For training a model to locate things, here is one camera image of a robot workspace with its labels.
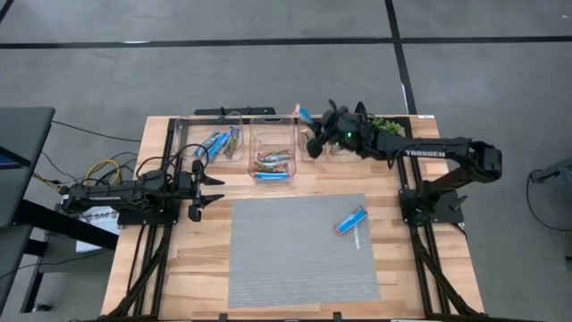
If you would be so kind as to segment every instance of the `yellow cable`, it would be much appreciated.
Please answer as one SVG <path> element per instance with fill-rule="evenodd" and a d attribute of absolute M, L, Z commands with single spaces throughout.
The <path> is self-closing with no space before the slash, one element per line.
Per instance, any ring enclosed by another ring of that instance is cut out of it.
<path fill-rule="evenodd" d="M 106 165 L 106 164 L 112 164 L 115 166 L 115 178 L 114 180 L 111 182 L 111 184 L 115 184 L 118 180 L 119 180 L 119 176 L 121 175 L 121 171 L 122 169 L 119 167 L 119 164 L 112 159 L 106 159 L 106 160 L 101 160 L 99 162 L 97 162 L 96 164 L 94 164 L 92 167 L 89 168 L 88 172 L 86 173 L 86 179 L 89 179 L 91 173 L 100 165 Z"/>
<path fill-rule="evenodd" d="M 47 185 L 48 187 L 54 189 L 56 192 L 60 192 L 60 187 L 51 183 L 51 182 L 47 182 L 46 180 L 44 180 L 44 178 L 42 178 L 41 176 L 39 176 L 38 174 L 33 174 L 32 175 L 35 179 L 37 179 L 38 181 L 44 183 L 45 185 Z"/>

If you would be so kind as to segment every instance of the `table leg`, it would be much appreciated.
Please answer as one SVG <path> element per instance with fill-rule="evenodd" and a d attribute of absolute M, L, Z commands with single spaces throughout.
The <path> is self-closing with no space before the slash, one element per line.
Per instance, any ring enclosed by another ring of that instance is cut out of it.
<path fill-rule="evenodd" d="M 16 224 L 29 224 L 54 233 L 61 233 L 78 241 L 115 250 L 118 236 L 94 225 L 22 200 L 15 217 Z"/>

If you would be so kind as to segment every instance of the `green plant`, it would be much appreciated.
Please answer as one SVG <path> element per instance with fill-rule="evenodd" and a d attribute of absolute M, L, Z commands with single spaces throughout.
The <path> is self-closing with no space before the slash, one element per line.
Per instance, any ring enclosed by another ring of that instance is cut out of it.
<path fill-rule="evenodd" d="M 370 117 L 369 123 L 380 131 L 388 131 L 396 135 L 401 135 L 401 131 L 403 130 L 401 125 L 392 121 L 386 121 L 383 118 Z"/>

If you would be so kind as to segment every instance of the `black desk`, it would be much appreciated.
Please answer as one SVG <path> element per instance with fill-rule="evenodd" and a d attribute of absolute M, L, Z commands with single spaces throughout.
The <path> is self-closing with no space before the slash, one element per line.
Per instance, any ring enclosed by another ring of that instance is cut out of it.
<path fill-rule="evenodd" d="M 24 253 L 38 256 L 46 252 L 46 241 L 29 237 L 33 227 L 69 236 L 114 250 L 117 236 L 95 226 L 22 199 L 34 172 L 55 110 L 52 107 L 0 108 L 0 146 L 28 159 L 30 167 L 0 170 L 0 314 L 12 288 L 16 269 Z M 42 279 L 40 266 L 34 272 L 22 312 L 30 312 Z"/>

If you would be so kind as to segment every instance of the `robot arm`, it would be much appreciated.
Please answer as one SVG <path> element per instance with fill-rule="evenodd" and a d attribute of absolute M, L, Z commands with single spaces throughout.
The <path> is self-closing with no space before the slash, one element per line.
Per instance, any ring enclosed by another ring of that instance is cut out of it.
<path fill-rule="evenodd" d="M 501 177 L 502 155 L 492 145 L 465 138 L 404 138 L 372 126 L 363 105 L 358 106 L 362 113 L 352 114 L 345 106 L 337 108 L 332 101 L 330 104 L 332 110 L 321 121 L 309 124 L 315 137 L 308 142 L 307 150 L 313 158 L 320 156 L 323 144 L 333 143 L 362 158 L 387 160 L 389 167 L 401 156 L 446 158 L 459 164 L 452 172 L 417 187 L 417 206 L 427 214 L 434 212 L 441 195 L 471 182 L 493 182 Z"/>
<path fill-rule="evenodd" d="M 200 185 L 218 185 L 224 182 L 207 176 L 200 160 L 195 160 L 192 173 L 180 172 L 171 176 L 164 170 L 142 174 L 137 180 L 123 182 L 116 186 L 86 186 L 74 184 L 62 192 L 60 209 L 65 213 L 78 213 L 92 207 L 109 206 L 122 213 L 137 212 L 147 216 L 161 216 L 172 208 L 174 200 L 192 199 L 189 218 L 201 220 L 201 208 L 224 195 L 203 196 Z"/>

